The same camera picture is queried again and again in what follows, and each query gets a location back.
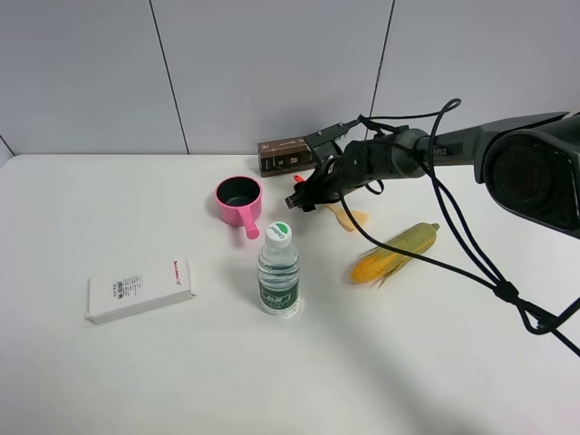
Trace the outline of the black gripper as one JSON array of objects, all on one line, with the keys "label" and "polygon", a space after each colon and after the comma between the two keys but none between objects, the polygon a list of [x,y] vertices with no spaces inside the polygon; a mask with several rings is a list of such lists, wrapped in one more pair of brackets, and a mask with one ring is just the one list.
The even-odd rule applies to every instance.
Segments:
[{"label": "black gripper", "polygon": [[314,204],[330,204],[379,179],[388,179],[392,145],[385,140],[352,141],[342,155],[317,161],[312,175],[285,198],[289,209],[315,210]]}]

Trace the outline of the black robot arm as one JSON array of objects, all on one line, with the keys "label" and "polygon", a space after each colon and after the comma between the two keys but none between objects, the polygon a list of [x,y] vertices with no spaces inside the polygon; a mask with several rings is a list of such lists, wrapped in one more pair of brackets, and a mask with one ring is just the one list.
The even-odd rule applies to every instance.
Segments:
[{"label": "black robot arm", "polygon": [[407,125],[359,117],[304,139],[314,172],[285,200],[311,211],[378,180],[416,179],[430,166],[474,169],[506,211],[579,236],[579,118],[567,112],[507,118],[431,138]]}]

